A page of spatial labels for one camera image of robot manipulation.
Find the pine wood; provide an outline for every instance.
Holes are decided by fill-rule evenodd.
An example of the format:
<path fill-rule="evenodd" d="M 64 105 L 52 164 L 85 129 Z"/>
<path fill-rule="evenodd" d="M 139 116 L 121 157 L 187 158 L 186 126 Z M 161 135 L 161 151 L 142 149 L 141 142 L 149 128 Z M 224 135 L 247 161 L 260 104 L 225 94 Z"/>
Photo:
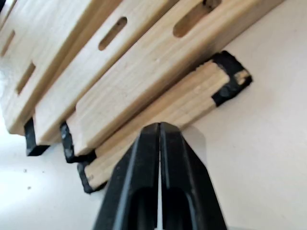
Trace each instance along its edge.
<path fill-rule="evenodd" d="M 25 122 L 70 47 L 102 2 L 18 0 L 0 32 L 0 70 L 7 79 L 1 105 L 10 133 Z"/>
<path fill-rule="evenodd" d="M 37 144 L 49 143 L 59 133 L 59 125 L 69 117 L 77 101 L 175 2 L 124 0 L 116 8 L 36 105 Z M 103 38 L 123 16 L 127 24 L 99 50 Z"/>
<path fill-rule="evenodd" d="M 5 4 L 0 12 L 0 31 L 8 19 L 10 13 L 12 12 L 14 5 L 17 0 L 6 0 Z"/>
<path fill-rule="evenodd" d="M 109 179 L 142 127 L 165 121 L 184 129 L 216 107 L 211 96 L 228 81 L 211 61 L 187 75 L 95 150 L 97 159 L 85 168 L 90 186 L 95 189 Z"/>
<path fill-rule="evenodd" d="M 224 0 L 182 38 L 174 26 L 199 0 L 181 0 L 76 105 L 85 154 L 173 84 L 199 57 L 208 58 L 282 0 Z"/>

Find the white surface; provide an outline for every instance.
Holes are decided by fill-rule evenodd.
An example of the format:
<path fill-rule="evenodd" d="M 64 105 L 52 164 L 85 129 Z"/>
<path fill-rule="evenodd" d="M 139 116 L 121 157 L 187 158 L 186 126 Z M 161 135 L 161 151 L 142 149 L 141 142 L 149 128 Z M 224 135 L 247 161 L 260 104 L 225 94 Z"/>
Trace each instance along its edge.
<path fill-rule="evenodd" d="M 0 230 L 90 230 L 103 191 L 83 192 L 60 144 L 26 157 L 24 137 L 9 135 L 0 118 Z"/>
<path fill-rule="evenodd" d="M 286 1 L 226 50 L 254 83 L 185 136 L 229 226 L 306 230 L 307 1 Z"/>
<path fill-rule="evenodd" d="M 255 82 L 184 132 L 231 230 L 307 230 L 306 9 L 287 0 L 227 46 Z M 0 121 L 0 230 L 91 229 L 102 192 L 84 194 L 62 152 L 26 158 Z"/>

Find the wood grain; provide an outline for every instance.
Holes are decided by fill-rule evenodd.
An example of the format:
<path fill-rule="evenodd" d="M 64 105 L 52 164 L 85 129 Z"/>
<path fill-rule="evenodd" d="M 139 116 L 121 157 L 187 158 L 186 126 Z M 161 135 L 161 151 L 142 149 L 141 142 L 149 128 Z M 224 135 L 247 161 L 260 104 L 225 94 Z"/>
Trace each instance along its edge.
<path fill-rule="evenodd" d="M 184 129 L 216 107 L 211 96 L 227 82 L 228 75 L 211 61 L 183 78 L 95 150 L 97 159 L 85 167 L 90 186 L 109 179 L 142 127 L 164 121 Z"/>
<path fill-rule="evenodd" d="M 199 2 L 179 1 L 77 103 L 85 144 L 75 154 L 98 147 L 196 60 L 222 49 L 282 0 L 224 0 L 185 36 L 175 37 L 176 23 Z"/>
<path fill-rule="evenodd" d="M 6 49 L 0 59 L 0 70 L 8 79 L 1 105 L 10 133 L 21 133 L 48 81 L 101 3 L 101 0 L 77 0 L 73 4 L 69 0 L 16 2 L 0 32 L 0 51 Z M 15 36 L 4 47 L 12 31 Z M 35 70 L 21 84 L 31 63 Z M 24 86 L 20 93 L 16 91 L 18 85 Z"/>
<path fill-rule="evenodd" d="M 96 31 L 35 107 L 38 144 L 59 133 L 78 100 L 171 7 L 174 0 L 125 0 Z M 99 44 L 122 17 L 127 24 L 99 50 Z"/>

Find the rectangular slot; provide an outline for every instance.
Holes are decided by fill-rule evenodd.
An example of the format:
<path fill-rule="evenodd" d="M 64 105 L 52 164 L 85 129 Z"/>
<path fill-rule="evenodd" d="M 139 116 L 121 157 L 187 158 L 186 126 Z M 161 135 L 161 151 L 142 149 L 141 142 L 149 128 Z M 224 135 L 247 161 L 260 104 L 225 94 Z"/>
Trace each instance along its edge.
<path fill-rule="evenodd" d="M 9 46 L 10 46 L 10 44 L 11 44 L 11 42 L 12 42 L 14 36 L 15 36 L 15 31 L 13 30 L 13 31 L 11 32 L 11 34 L 10 34 L 8 40 L 6 41 L 6 43 L 5 43 L 5 45 L 4 45 L 3 49 L 2 49 L 2 51 L 1 51 L 1 56 L 2 56 L 2 57 L 5 55 L 6 51 L 9 49 Z"/>
<path fill-rule="evenodd" d="M 116 37 L 116 35 L 119 34 L 119 32 L 125 27 L 127 24 L 127 18 L 126 17 L 121 17 L 117 23 L 112 27 L 110 32 L 105 36 L 104 39 L 101 40 L 99 43 L 99 50 L 104 50 L 111 42 L 112 40 Z"/>
<path fill-rule="evenodd" d="M 31 62 L 29 67 L 25 71 L 23 77 L 20 79 L 20 81 L 19 81 L 19 83 L 16 87 L 16 91 L 17 91 L 18 94 L 21 93 L 21 91 L 23 90 L 23 88 L 25 87 L 27 82 L 29 81 L 30 77 L 32 76 L 34 70 L 35 70 L 35 65 L 33 64 L 33 62 Z"/>
<path fill-rule="evenodd" d="M 203 17 L 213 11 L 221 2 L 221 0 L 204 0 L 198 3 L 174 26 L 173 35 L 179 38 L 186 35 Z"/>

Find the wooden block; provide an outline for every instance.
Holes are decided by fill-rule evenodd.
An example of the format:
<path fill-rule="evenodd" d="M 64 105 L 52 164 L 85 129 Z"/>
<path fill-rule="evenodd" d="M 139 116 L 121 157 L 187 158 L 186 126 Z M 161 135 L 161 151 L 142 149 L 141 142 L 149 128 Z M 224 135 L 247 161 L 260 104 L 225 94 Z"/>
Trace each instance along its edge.
<path fill-rule="evenodd" d="M 224 0 L 214 10 L 181 0 L 76 105 L 81 149 L 102 144 L 197 61 L 222 49 L 282 0 Z"/>
<path fill-rule="evenodd" d="M 0 31 L 5 24 L 5 21 L 9 17 L 10 13 L 12 12 L 16 1 L 17 0 L 6 0 L 5 1 L 4 6 L 0 12 Z"/>
<path fill-rule="evenodd" d="M 235 97 L 251 81 L 249 72 L 229 53 L 224 51 L 213 56 L 211 61 L 179 81 L 95 150 L 97 159 L 85 164 L 85 169 L 81 170 L 85 190 L 94 191 L 109 179 L 114 166 L 142 127 L 163 121 L 184 129 Z"/>
<path fill-rule="evenodd" d="M 99 6 L 118 1 L 16 2 L 0 33 L 0 70 L 8 80 L 1 106 L 10 133 L 23 132 L 48 81 Z"/>
<path fill-rule="evenodd" d="M 78 100 L 175 2 L 125 0 L 116 8 L 36 105 L 38 144 L 59 133 Z"/>

